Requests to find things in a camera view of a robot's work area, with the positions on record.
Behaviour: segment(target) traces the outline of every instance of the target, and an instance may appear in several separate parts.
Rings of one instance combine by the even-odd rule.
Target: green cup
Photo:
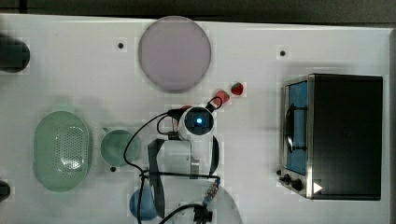
[[[113,166],[111,171],[114,172],[116,170],[115,167],[126,165],[123,158],[123,152],[129,140],[131,140],[132,134],[125,130],[109,131],[107,128],[104,128],[103,130],[106,135],[102,139],[100,152],[105,162]],[[127,160],[134,161],[137,158],[139,151],[140,139],[136,136],[131,145],[128,146],[126,153]]]

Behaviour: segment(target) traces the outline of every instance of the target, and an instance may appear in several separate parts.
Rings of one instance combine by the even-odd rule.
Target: blue cup
[[[132,215],[137,218],[137,202],[139,200],[139,190],[137,190],[129,201],[129,208]],[[157,216],[154,200],[152,199],[151,188],[143,187],[142,201],[140,202],[140,217],[143,221],[149,221]]]

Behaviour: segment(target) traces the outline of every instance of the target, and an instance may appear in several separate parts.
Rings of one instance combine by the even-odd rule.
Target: oven window
[[[305,175],[306,168],[306,115],[308,107],[308,84],[300,82],[289,86],[289,111],[293,117],[286,168]]]

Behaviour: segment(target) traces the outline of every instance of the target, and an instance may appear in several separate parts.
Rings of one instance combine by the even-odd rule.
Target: oven knob
[[[290,184],[291,178],[288,174],[285,174],[283,177],[279,178],[280,181],[283,181],[286,185]]]
[[[290,183],[291,183],[291,187],[298,191],[303,189],[303,183],[301,182],[301,179],[299,179],[299,178],[292,180]]]

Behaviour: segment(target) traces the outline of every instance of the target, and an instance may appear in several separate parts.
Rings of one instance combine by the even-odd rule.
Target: red object
[[[216,96],[218,96],[224,104],[228,100],[230,100],[230,95],[226,91],[223,91],[223,90],[216,92]],[[216,98],[215,100],[213,100],[213,103],[215,105],[219,106],[221,103],[220,99]]]
[[[244,92],[244,85],[242,85],[240,82],[233,84],[231,87],[231,92],[235,95],[242,95]]]
[[[188,108],[190,108],[190,107],[192,107],[192,106],[190,106],[190,105],[183,105],[183,106],[181,107],[181,109],[188,109]]]

